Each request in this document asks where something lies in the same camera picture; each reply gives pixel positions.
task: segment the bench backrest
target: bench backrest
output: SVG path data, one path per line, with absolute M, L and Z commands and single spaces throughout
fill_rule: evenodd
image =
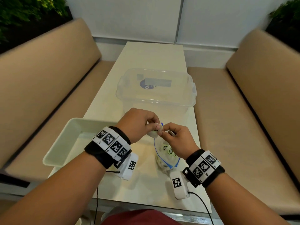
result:
M 100 57 L 82 19 L 0 55 L 0 167 Z
M 227 68 L 300 181 L 300 54 L 254 30 Z

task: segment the person's right hand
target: person's right hand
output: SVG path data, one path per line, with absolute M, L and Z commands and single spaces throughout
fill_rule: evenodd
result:
M 165 132 L 167 130 L 173 131 L 176 136 L 173 137 Z M 157 134 L 171 145 L 172 150 L 176 155 L 184 160 L 186 160 L 195 151 L 199 150 L 199 147 L 196 145 L 192 137 L 192 134 L 186 126 L 177 125 L 170 122 L 164 125 L 162 131 L 158 131 Z

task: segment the person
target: person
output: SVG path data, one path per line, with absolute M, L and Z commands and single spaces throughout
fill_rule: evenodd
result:
M 160 121 L 155 113 L 132 108 L 115 127 L 130 143 L 135 143 L 148 132 L 158 130 L 157 123 Z M 175 132 L 176 136 L 169 135 L 167 130 Z M 158 134 L 184 160 L 199 150 L 185 126 L 168 123 Z M 4 212 L 0 224 L 75 224 L 105 172 L 99 160 L 84 151 Z M 219 174 L 205 190 L 225 225 L 288 224 L 226 173 Z M 179 223 L 156 210 L 137 210 L 109 216 L 102 222 L 102 225 L 107 224 Z

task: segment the black cable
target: black cable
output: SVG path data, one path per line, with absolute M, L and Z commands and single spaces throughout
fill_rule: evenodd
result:
M 99 191 L 99 187 L 97 187 L 97 194 L 96 194 L 96 213 L 95 213 L 94 225 L 96 222 L 97 210 L 98 210 L 98 191 Z
M 111 173 L 120 173 L 120 171 L 113 171 L 113 170 L 107 170 L 106 172 L 111 172 Z
M 206 208 L 206 210 L 207 210 L 207 213 L 208 213 L 208 215 L 209 215 L 209 218 L 210 218 L 210 220 L 212 221 L 212 217 L 210 216 L 210 213 L 209 213 L 209 211 L 208 211 L 208 209 L 207 209 L 207 207 L 206 207 L 204 201 L 201 199 L 201 197 L 199 197 L 196 193 L 193 193 L 193 192 L 188 192 L 188 193 L 192 193 L 192 194 L 196 195 L 196 196 L 202 201 L 202 203 L 204 204 L 204 206 L 205 206 L 205 208 Z

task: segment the wristband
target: wristband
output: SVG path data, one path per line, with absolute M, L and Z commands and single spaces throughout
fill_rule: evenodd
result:
M 210 151 L 203 149 L 190 155 L 186 162 L 189 167 L 183 170 L 183 174 L 194 187 L 202 184 L 206 188 L 219 174 L 225 172 L 221 162 Z
M 85 151 L 108 169 L 113 163 L 119 164 L 130 154 L 130 140 L 117 127 L 105 127 L 92 138 Z

